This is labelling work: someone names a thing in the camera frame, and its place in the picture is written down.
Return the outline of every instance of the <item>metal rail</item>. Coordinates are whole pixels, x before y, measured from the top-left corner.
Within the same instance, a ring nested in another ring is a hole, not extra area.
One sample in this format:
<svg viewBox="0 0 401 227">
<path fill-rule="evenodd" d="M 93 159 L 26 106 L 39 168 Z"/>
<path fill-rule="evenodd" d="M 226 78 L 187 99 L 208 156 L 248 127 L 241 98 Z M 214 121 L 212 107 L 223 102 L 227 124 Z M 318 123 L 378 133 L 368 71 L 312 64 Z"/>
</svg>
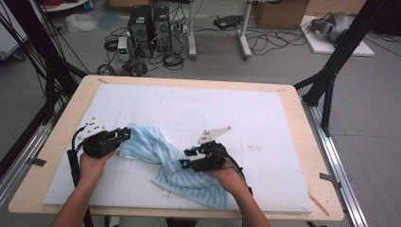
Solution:
<svg viewBox="0 0 401 227">
<path fill-rule="evenodd" d="M 345 205 L 347 206 L 350 219 L 354 223 L 355 227 L 367 227 L 368 224 L 363 216 L 359 203 L 357 202 L 357 197 L 355 196 L 352 186 L 348 181 L 347 174 L 342 166 L 341 159 L 337 153 L 336 147 L 334 146 L 333 140 L 331 137 L 326 136 L 321 126 L 322 114 L 319 108 L 308 105 L 307 109 L 310 111 L 310 114 L 313 118 L 313 123 L 322 142 L 324 154 L 328 164 L 331 167 L 333 177 L 337 182 L 341 183 L 341 188 L 339 191 L 342 195 Z"/>
<path fill-rule="evenodd" d="M 62 112 L 59 105 L 57 105 L 56 109 L 55 113 L 60 114 Z M 32 165 L 32 160 L 34 160 L 41 151 L 47 137 L 56 125 L 59 114 L 53 116 L 47 124 L 40 125 L 38 129 L 35 130 L 22 152 L 17 156 L 9 167 L 9 170 L 2 177 L 0 181 L 0 207 L 3 206 L 14 187 L 21 183 L 21 179 L 26 175 L 28 169 Z"/>
</svg>

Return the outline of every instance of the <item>gray floor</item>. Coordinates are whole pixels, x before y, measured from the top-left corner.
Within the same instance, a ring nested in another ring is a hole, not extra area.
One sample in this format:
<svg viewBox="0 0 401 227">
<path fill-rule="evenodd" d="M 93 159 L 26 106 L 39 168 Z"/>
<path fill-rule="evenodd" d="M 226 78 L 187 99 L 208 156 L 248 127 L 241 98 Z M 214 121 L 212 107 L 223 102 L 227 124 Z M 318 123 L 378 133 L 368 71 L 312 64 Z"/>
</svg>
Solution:
<svg viewBox="0 0 401 227">
<path fill-rule="evenodd" d="M 56 17 L 61 21 L 72 13 L 88 12 L 73 9 Z M 103 13 L 103 9 L 89 12 L 95 21 L 99 21 Z M 212 20 L 197 19 L 196 23 L 212 26 Z M 64 38 L 87 68 L 95 72 L 105 62 L 104 38 L 127 22 L 120 19 L 111 29 L 65 34 Z M 168 71 L 167 74 L 156 69 L 148 77 L 295 84 L 319 72 L 329 58 L 312 54 L 305 44 L 274 50 L 264 56 L 253 55 L 243 61 L 236 35 L 212 32 L 197 34 L 196 37 L 199 49 L 196 61 L 186 59 L 182 70 Z M 334 91 L 330 130 L 369 226 L 393 226 L 401 223 L 401 178 L 398 176 L 401 170 L 400 57 L 367 40 L 365 42 L 375 56 L 352 57 L 340 71 Z M 400 43 L 375 42 L 401 54 Z M 72 52 L 66 47 L 64 51 L 69 61 L 80 67 Z M 0 87 L 0 123 L 3 126 L 0 129 L 3 148 L 0 158 L 3 158 L 42 107 L 44 98 L 29 61 L 0 62 Z M 11 214 L 7 208 L 10 198 L 0 209 L 0 226 L 48 225 L 53 218 L 50 215 Z M 96 224 L 100 225 L 100 221 L 101 218 L 96 218 Z M 348 218 L 339 222 L 316 223 L 351 226 Z M 274 220 L 272 224 L 307 226 L 301 221 Z"/>
</svg>

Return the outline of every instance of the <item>forearm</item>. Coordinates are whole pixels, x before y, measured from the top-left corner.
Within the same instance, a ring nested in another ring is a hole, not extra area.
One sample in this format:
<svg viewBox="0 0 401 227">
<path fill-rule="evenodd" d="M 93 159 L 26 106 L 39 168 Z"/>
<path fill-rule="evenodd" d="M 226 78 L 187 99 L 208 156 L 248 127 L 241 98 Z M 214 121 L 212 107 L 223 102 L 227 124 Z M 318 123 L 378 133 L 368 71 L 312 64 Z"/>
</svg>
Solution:
<svg viewBox="0 0 401 227">
<path fill-rule="evenodd" d="M 95 187 L 95 185 L 79 183 L 50 226 L 79 227 Z"/>
<path fill-rule="evenodd" d="M 246 185 L 241 185 L 232 195 L 238 204 L 245 227 L 271 227 Z"/>
</svg>

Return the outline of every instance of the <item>striped towel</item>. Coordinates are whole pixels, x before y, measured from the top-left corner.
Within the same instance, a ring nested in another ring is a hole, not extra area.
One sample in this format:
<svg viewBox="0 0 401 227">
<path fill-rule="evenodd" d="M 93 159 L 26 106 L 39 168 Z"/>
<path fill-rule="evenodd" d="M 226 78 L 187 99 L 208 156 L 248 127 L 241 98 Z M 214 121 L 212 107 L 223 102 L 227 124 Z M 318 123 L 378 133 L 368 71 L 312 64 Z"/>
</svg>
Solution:
<svg viewBox="0 0 401 227">
<path fill-rule="evenodd" d="M 152 179 L 154 183 L 202 205 L 227 209 L 227 192 L 218 181 L 204 173 L 182 169 L 179 160 L 185 158 L 183 151 L 170 144 L 159 128 L 137 124 L 128 127 L 131 139 L 123 143 L 120 156 L 161 164 Z"/>
</svg>

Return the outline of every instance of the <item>cardboard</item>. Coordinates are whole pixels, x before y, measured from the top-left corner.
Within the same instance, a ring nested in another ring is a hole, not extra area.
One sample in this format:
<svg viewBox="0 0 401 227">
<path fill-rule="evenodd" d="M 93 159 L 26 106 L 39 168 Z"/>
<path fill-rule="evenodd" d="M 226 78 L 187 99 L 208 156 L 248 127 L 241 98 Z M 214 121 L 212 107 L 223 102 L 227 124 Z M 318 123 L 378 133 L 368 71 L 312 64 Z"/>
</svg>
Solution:
<svg viewBox="0 0 401 227">
<path fill-rule="evenodd" d="M 258 27 L 298 29 L 310 0 L 282 0 L 281 3 L 258 3 L 255 20 Z"/>
<path fill-rule="evenodd" d="M 129 9 L 135 5 L 153 6 L 153 0 L 109 0 L 110 7 L 113 9 Z"/>
<path fill-rule="evenodd" d="M 365 2 L 366 0 L 310 0 L 306 15 L 324 16 L 329 11 L 357 15 Z"/>
</svg>

